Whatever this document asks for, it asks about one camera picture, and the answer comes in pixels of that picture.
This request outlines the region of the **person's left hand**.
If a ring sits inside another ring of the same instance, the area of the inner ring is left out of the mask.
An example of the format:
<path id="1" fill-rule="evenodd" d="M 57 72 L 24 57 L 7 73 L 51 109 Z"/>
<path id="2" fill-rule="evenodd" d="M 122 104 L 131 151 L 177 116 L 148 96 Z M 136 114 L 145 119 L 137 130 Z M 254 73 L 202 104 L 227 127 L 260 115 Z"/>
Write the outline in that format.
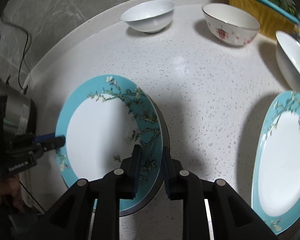
<path id="1" fill-rule="evenodd" d="M 13 206 L 24 212 L 24 201 L 21 195 L 21 184 L 18 175 L 0 180 L 0 204 L 4 196 L 11 196 Z"/>

